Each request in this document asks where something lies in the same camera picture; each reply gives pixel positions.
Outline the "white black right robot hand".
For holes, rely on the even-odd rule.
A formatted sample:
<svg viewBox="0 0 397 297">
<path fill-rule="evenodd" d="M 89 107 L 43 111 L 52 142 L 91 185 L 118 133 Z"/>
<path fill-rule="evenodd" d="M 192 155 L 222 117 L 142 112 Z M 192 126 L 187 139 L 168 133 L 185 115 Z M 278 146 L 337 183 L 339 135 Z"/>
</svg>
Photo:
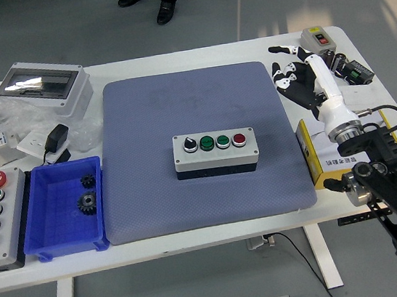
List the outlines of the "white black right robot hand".
<svg viewBox="0 0 397 297">
<path fill-rule="evenodd" d="M 277 91 L 294 103 L 311 110 L 331 142 L 342 143 L 362 132 L 361 121 L 348 109 L 330 69 L 323 59 L 299 46 L 270 46 L 271 53 L 294 54 L 300 60 L 281 70 L 278 62 L 272 64 L 272 77 Z"/>
</svg>

